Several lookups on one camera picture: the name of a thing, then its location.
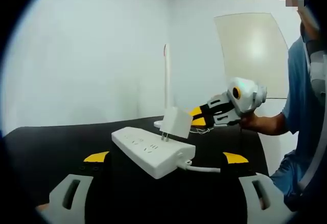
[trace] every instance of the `power strip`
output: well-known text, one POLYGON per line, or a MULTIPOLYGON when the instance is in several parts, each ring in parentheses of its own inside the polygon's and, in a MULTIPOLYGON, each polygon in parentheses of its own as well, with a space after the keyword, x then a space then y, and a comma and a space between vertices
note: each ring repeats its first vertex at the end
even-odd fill
POLYGON ((155 179, 177 169, 180 162, 195 157, 195 146, 171 140, 139 128, 126 127, 111 134, 112 141, 155 179))

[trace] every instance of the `black tabletop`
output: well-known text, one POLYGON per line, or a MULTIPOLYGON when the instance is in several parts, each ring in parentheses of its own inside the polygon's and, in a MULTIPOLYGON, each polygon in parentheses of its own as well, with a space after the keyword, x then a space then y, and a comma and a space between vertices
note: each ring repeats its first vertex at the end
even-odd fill
MULTIPOLYGON (((180 200, 183 200, 189 192, 193 196, 191 199, 197 199, 197 205, 199 201, 224 199, 223 202, 227 205, 237 207, 235 197, 243 196, 242 190, 237 187, 238 183, 223 182, 219 174, 187 173, 182 170, 176 170, 159 181, 154 180, 111 141, 112 132, 127 126, 160 134, 153 126, 153 122, 159 119, 161 118, 91 125, 22 127, 9 133, 5 142, 13 165, 36 204, 47 203, 51 190, 68 174, 79 174, 79 167, 87 156, 109 150, 112 183, 110 187, 105 187, 107 192, 104 195, 110 196, 110 202, 116 203, 115 206, 131 203, 131 198, 134 199, 133 204, 139 203, 139 199, 154 204, 153 198, 148 196, 156 196, 157 193, 148 191, 159 190, 156 199, 160 199, 161 203, 171 201, 172 193, 175 196, 179 192, 180 200), (233 193, 229 190, 229 195, 222 198, 222 193, 231 186, 234 187, 233 193)), ((246 157, 255 172, 268 174, 259 135, 240 130, 239 126, 216 128, 205 135, 190 134, 187 140, 177 140, 196 145, 194 166, 220 167, 222 152, 230 152, 246 157)), ((100 187, 97 190, 97 195, 101 194, 100 190, 104 191, 100 187)))

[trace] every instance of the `blue shirt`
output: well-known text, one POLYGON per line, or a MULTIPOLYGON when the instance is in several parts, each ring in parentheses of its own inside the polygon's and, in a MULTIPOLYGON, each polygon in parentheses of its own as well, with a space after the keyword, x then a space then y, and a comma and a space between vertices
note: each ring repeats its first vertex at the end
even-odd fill
POLYGON ((288 129, 293 134, 299 131, 295 155, 308 164, 320 139, 324 107, 311 87, 302 37, 289 50, 288 69, 290 88, 283 114, 288 129))

